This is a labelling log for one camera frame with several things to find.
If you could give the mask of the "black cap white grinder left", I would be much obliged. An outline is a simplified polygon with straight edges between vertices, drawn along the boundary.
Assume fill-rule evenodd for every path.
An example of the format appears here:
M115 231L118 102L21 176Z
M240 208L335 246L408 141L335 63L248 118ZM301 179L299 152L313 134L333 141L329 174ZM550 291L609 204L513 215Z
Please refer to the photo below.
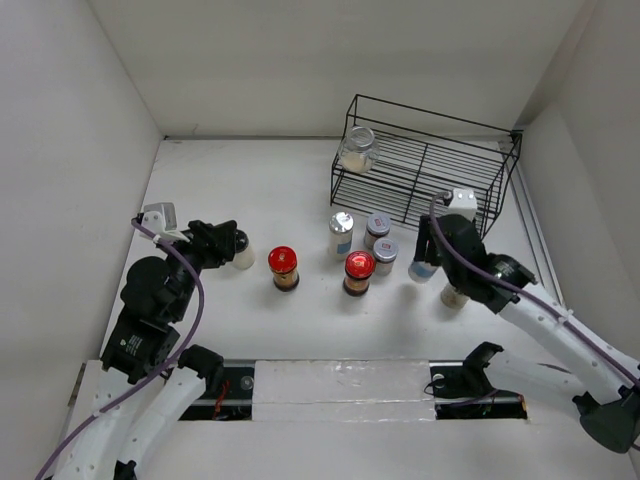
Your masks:
M255 254L248 235L240 230L235 234L235 255L232 261L233 266L238 270L247 270L253 266Z

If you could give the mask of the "silver lid blue label shaker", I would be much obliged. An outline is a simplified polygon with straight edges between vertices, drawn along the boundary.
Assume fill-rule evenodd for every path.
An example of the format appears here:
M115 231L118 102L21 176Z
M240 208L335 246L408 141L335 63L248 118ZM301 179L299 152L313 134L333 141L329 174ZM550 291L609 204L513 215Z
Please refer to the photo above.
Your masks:
M345 211L336 212L328 223L330 255L336 260L343 260L351 252L354 229L353 216Z

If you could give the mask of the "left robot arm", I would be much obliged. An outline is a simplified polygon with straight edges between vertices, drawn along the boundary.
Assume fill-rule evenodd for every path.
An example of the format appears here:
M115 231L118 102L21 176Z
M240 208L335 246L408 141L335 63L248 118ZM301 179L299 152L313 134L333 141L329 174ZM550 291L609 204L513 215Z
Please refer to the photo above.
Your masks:
M165 252L128 270L123 308L100 357L92 413L54 450L40 479L138 479L189 406L222 387L224 359L180 335L191 298L205 306L200 274L234 259L237 223L193 220L184 231L149 223L140 213L132 226Z

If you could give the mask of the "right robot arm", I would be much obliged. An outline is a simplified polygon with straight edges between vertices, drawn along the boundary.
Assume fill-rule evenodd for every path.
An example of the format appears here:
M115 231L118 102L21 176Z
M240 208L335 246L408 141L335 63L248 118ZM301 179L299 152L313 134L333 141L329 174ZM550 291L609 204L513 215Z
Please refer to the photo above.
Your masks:
M639 362L610 347L570 311L554 305L534 274L516 259L486 251L462 215L421 217L415 260L442 268L461 295L519 328L560 365L522 360L485 341L462 362L471 397L512 391L576 420L596 443L624 454L639 438Z

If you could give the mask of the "red label spice jar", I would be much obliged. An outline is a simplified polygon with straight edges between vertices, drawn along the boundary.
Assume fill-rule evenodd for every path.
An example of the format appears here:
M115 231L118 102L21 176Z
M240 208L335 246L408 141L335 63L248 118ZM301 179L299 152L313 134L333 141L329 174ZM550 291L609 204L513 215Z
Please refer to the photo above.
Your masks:
M366 222L364 233L364 245L372 250L375 242L379 238L387 236L391 229L391 220L388 215L375 212L371 213Z
M386 276L393 269L399 253L399 246L393 239L382 237L375 241L372 253L375 259L375 274Z

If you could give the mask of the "black cap brown grinder right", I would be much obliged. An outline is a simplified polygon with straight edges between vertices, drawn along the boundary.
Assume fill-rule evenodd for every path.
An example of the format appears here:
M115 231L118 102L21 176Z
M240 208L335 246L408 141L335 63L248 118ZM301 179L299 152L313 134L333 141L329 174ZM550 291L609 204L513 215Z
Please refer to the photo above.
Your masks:
M451 283L447 283L440 293L441 302L453 310L461 310L469 301L469 297L456 289Z

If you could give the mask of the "red lid sauce jar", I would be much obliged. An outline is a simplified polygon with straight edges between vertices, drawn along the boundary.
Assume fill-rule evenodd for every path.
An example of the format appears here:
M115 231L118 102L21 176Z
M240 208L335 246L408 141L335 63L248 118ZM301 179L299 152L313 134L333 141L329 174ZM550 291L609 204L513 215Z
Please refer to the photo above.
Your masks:
M288 292L298 286L300 278L297 255L291 247L275 247L268 254L267 261L277 289Z
M350 253L344 264L345 277L343 288L347 294L359 297L369 289L370 278L374 273L376 262L374 257L366 251Z

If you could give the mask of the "clear glass jar white powder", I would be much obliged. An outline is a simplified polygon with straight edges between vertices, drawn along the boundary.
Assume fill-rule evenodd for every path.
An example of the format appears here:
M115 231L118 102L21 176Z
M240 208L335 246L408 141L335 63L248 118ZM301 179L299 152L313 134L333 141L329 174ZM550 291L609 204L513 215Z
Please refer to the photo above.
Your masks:
M366 173L379 157L378 138L365 126L353 126L345 134L338 150L339 163L348 172Z

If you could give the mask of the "left red lid sauce jar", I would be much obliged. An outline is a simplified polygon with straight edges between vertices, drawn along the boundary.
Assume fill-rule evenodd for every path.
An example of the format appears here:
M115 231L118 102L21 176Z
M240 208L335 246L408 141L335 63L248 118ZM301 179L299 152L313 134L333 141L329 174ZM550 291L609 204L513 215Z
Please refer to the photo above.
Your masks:
M268 254L267 261L277 289L288 292L298 286L300 278L297 255L291 247L275 247Z

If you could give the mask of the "right red lid sauce jar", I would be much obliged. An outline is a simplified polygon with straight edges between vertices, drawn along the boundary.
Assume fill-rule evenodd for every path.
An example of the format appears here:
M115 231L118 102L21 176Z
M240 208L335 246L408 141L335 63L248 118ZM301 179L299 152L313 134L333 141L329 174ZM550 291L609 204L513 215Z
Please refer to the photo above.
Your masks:
M370 278L374 273L376 262L374 257L366 251L350 253L344 264L345 277L343 288L347 294L359 297L369 289Z

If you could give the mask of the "front red label spice jar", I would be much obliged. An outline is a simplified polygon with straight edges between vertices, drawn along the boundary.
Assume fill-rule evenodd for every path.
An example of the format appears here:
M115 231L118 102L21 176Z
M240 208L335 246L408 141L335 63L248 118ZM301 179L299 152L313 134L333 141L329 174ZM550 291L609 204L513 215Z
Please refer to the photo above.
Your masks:
M375 241L372 253L375 259L375 274L386 276L393 269L399 253L399 246L393 239L382 237Z

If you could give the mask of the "back red label spice jar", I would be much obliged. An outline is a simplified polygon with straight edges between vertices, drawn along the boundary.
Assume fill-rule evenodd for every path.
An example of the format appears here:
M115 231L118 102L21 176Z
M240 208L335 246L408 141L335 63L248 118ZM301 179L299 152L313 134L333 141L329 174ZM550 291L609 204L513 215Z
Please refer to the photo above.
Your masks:
M388 215L375 212L371 213L366 222L364 233L364 245L372 250L375 242L379 238L387 236L391 229L391 220Z

